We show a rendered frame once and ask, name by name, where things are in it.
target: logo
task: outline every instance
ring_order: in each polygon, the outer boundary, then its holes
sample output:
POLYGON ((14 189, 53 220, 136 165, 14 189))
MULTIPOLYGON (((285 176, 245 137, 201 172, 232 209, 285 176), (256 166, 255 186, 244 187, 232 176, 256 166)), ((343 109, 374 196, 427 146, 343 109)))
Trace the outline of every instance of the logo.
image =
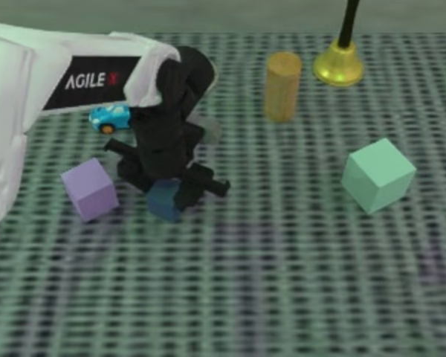
POLYGON ((124 87, 140 57, 73 57, 43 110, 125 101, 124 87))

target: robotic hand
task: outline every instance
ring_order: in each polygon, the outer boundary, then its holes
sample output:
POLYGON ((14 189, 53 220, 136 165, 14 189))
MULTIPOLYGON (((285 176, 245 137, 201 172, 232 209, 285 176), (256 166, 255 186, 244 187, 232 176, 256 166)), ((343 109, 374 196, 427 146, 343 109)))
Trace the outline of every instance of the robotic hand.
POLYGON ((158 68, 179 56, 170 45, 131 33, 61 33, 0 24, 0 221, 15 202, 26 133, 37 118, 112 103, 156 106, 158 68))

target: red x logo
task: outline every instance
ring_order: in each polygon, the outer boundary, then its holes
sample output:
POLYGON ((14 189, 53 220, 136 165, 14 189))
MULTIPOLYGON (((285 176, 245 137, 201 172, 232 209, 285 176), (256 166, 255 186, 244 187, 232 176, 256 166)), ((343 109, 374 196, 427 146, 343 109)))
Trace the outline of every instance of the red x logo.
POLYGON ((111 73, 109 73, 109 78, 108 78, 108 84, 110 85, 110 86, 113 86, 113 85, 115 85, 115 84, 117 84, 117 75, 118 75, 118 73, 117 72, 111 72, 111 73))

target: gold lamp base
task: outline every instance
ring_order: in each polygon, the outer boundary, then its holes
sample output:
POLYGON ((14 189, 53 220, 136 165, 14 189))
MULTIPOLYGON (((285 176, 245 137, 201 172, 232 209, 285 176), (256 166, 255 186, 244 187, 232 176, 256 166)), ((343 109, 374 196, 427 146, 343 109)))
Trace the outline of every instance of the gold lamp base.
POLYGON ((363 77, 363 63, 357 56, 355 43, 340 48, 337 40, 333 41, 314 61, 314 74, 331 86, 348 87, 359 82, 363 77))

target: purple cube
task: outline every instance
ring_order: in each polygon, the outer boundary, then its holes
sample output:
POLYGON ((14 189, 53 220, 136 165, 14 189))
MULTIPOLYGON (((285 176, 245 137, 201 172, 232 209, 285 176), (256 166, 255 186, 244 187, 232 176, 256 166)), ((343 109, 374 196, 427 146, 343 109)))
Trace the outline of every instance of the purple cube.
POLYGON ((111 178, 96 158, 61 174, 66 192, 84 222, 119 205, 111 178))

